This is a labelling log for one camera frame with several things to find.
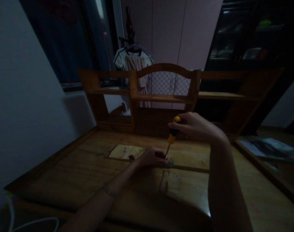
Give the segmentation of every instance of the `pink garment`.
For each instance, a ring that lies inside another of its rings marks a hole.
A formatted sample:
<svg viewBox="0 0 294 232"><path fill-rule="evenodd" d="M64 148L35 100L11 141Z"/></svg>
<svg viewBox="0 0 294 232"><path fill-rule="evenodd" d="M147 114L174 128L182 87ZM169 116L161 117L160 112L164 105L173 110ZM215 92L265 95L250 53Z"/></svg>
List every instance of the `pink garment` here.
<svg viewBox="0 0 294 232"><path fill-rule="evenodd" d="M126 56L126 70L142 70L146 67L145 65L145 59L143 57L139 56ZM147 91L147 83L148 83L148 77L143 76L141 78L138 78L137 80L137 87L138 87L138 93L139 94L148 94ZM140 101L139 107L145 107L145 108L151 108L151 103L149 101Z"/></svg>

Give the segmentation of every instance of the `checkered pattern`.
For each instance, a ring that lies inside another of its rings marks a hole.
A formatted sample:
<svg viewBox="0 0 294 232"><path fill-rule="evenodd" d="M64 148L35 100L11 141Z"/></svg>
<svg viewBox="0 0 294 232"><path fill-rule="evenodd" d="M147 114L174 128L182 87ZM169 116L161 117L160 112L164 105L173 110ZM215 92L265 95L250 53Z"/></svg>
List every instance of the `checkered pattern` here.
<svg viewBox="0 0 294 232"><path fill-rule="evenodd" d="M148 94L151 94L152 92L152 78L151 78L151 73L148 74L148 86L147 86L147 91L148 91Z"/></svg>
<svg viewBox="0 0 294 232"><path fill-rule="evenodd" d="M179 95L179 96L188 95L190 83L191 83L191 79L187 79L184 76L177 74L174 95Z"/></svg>
<svg viewBox="0 0 294 232"><path fill-rule="evenodd" d="M173 72L153 72L152 94L173 95L175 78Z"/></svg>
<svg viewBox="0 0 294 232"><path fill-rule="evenodd" d="M193 71L195 68L188 68L187 70ZM151 80L149 79L147 90L149 94L186 96L188 95L190 82L190 79L173 72L154 72Z"/></svg>

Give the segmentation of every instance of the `white t-shirt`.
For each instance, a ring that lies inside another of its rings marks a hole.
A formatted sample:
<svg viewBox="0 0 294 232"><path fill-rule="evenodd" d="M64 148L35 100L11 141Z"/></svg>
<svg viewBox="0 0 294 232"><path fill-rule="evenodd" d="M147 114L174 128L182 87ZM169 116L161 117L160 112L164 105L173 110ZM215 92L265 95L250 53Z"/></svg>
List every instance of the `white t-shirt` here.
<svg viewBox="0 0 294 232"><path fill-rule="evenodd" d="M118 68L120 68L121 70L125 71L126 70L126 60L125 57L126 56L140 56L145 58L145 64L147 66L150 66L153 64L153 60L150 57L150 55L148 53L146 53L145 51L138 49L137 52L131 53L128 52L126 50L126 48L121 48L119 50L117 50L115 58L113 60L113 62L116 64L116 66Z"/></svg>

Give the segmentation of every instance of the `coat rack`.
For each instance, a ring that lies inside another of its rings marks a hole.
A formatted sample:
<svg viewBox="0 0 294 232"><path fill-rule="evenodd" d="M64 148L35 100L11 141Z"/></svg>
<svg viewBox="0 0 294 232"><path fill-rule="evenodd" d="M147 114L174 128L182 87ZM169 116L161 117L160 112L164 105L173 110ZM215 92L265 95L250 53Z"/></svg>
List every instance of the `coat rack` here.
<svg viewBox="0 0 294 232"><path fill-rule="evenodd" d="M121 44L123 47L126 47L125 42L127 42L129 45L134 44L134 37L135 37L135 32L133 30L133 24L132 24L131 16L130 16L130 8L127 6L125 8L125 11L127 14L126 30L128 33L128 39L119 37L119 40L121 41Z"/></svg>

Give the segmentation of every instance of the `blue curtain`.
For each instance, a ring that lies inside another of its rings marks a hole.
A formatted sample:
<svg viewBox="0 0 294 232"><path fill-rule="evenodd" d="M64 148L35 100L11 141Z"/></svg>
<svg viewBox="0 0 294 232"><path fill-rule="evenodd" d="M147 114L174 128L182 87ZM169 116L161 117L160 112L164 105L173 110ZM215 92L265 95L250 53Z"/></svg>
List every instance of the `blue curtain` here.
<svg viewBox="0 0 294 232"><path fill-rule="evenodd" d="M87 44L81 9L74 0L20 0L60 83L80 82L78 68L109 71L103 28L95 0L86 8L96 46Z"/></svg>

